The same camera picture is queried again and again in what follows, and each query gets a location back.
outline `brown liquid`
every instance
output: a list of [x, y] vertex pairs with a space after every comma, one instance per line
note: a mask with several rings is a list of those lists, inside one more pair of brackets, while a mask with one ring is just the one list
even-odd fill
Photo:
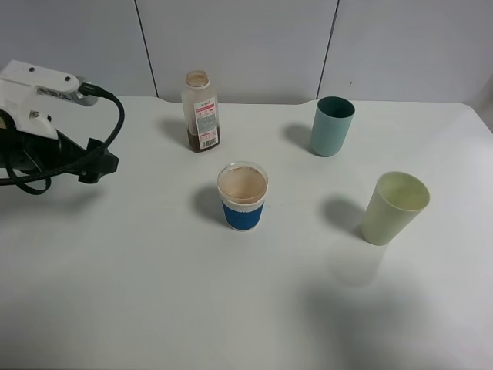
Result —
[[190, 147], [196, 153], [205, 152], [205, 151], [207, 151], [209, 149], [215, 148], [221, 142], [221, 135], [220, 135], [219, 127], [217, 127], [217, 143], [215, 143], [212, 146], [208, 146], [205, 149], [200, 149], [200, 141], [199, 141], [199, 136], [198, 135], [193, 135], [188, 129], [186, 130], [186, 133], [188, 134], [188, 142], [190, 144]]

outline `teal cup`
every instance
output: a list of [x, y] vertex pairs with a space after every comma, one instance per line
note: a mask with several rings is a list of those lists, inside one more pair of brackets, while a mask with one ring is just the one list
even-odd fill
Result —
[[346, 139], [355, 110], [350, 101], [337, 96], [320, 99], [311, 130], [311, 149], [320, 156], [337, 153]]

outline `bottle label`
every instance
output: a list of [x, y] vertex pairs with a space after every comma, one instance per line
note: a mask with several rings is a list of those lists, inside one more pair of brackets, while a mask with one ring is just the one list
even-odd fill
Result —
[[200, 149], [217, 144], [216, 98], [193, 104]]

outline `light green cup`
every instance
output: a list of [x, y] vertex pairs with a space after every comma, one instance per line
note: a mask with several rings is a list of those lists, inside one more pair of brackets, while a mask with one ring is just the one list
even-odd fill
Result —
[[430, 202], [430, 193], [416, 177], [384, 173], [377, 181], [360, 229], [368, 243], [385, 245]]
[[311, 130], [311, 149], [320, 156], [337, 153], [344, 143], [354, 111], [349, 100], [337, 96], [320, 99]]

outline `cup rim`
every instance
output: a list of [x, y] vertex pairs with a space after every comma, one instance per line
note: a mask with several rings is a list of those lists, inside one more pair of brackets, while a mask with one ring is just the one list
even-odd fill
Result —
[[[336, 99], [336, 100], [340, 100], [340, 101], [342, 101], [342, 102], [344, 102], [344, 103], [349, 103], [349, 105], [350, 105], [350, 107], [351, 107], [351, 109], [352, 109], [352, 111], [353, 111], [353, 112], [352, 112], [349, 116], [345, 116], [345, 117], [334, 117], [334, 116], [331, 116], [330, 114], [325, 113], [325, 112], [324, 112], [324, 111], [320, 108], [320, 103], [321, 103], [321, 102], [324, 102], [324, 101], [327, 101], [327, 100], [329, 100], [329, 99]], [[356, 113], [356, 107], [354, 106], [354, 104], [353, 104], [350, 100], [345, 99], [345, 98], [341, 98], [340, 96], [325, 96], [324, 98], [319, 99], [319, 100], [317, 101], [317, 109], [318, 109], [318, 110], [320, 110], [320, 112], [321, 112], [322, 114], [324, 114], [324, 115], [325, 115], [325, 116], [327, 116], [327, 117], [330, 117], [331, 119], [348, 119], [349, 117], [354, 116], [354, 114]]]
[[[424, 206], [422, 208], [418, 208], [416, 210], [409, 210], [409, 209], [406, 209], [406, 208], [401, 208], [401, 207], [398, 207], [395, 204], [392, 204], [391, 202], [389, 202], [387, 200], [387, 198], [382, 195], [382, 193], [380, 192], [380, 187], [379, 187], [381, 180], [383, 180], [385, 176], [388, 176], [388, 175], [391, 175], [391, 174], [397, 174], [397, 173], [400, 174], [400, 175], [405, 175], [406, 177], [410, 177], [413, 180], [417, 181], [422, 186], [422, 188], [425, 190], [427, 199], [426, 199], [426, 202], [425, 202], [425, 204], [424, 204]], [[380, 177], [378, 177], [376, 189], [377, 189], [378, 195], [380, 196], [380, 198], [385, 203], [387, 203], [389, 206], [391, 206], [393, 208], [396, 208], [398, 210], [401, 210], [403, 212], [410, 212], [410, 213], [421, 212], [430, 203], [430, 198], [431, 198], [431, 196], [430, 196], [430, 190], [428, 190], [428, 188], [426, 187], [426, 185], [424, 185], [423, 181], [419, 180], [416, 176], [413, 176], [410, 173], [401, 172], [401, 171], [389, 171], [389, 172], [383, 173]]]
[[[219, 185], [219, 179], [221, 178], [221, 175], [223, 173], [227, 172], [228, 170], [232, 169], [233, 167], [250, 167], [250, 168], [253, 168], [254, 170], [260, 172], [260, 174], [265, 179], [265, 189], [262, 189], [261, 192], [259, 192], [258, 194], [254, 195], [253, 197], [250, 197], [250, 198], [235, 198], [235, 197], [230, 196], [226, 191], [221, 189], [221, 186]], [[261, 166], [259, 166], [258, 164], [254, 163], [254, 162], [248, 162], [245, 160], [239, 160], [236, 162], [232, 162], [232, 163], [228, 164], [227, 166], [225, 166], [217, 175], [217, 189], [219, 190], [221, 195], [224, 194], [224, 196], [227, 198], [228, 202], [231, 202], [232, 204], [235, 204], [235, 205], [237, 204], [239, 206], [246, 206], [246, 205], [252, 205], [252, 204], [259, 203], [266, 196], [268, 188], [269, 188], [269, 178], [267, 176], [267, 173], [265, 172], [265, 170]], [[260, 199], [255, 201], [255, 202], [244, 203], [244, 202], [248, 202], [248, 200], [258, 198], [259, 196], [261, 196]]]

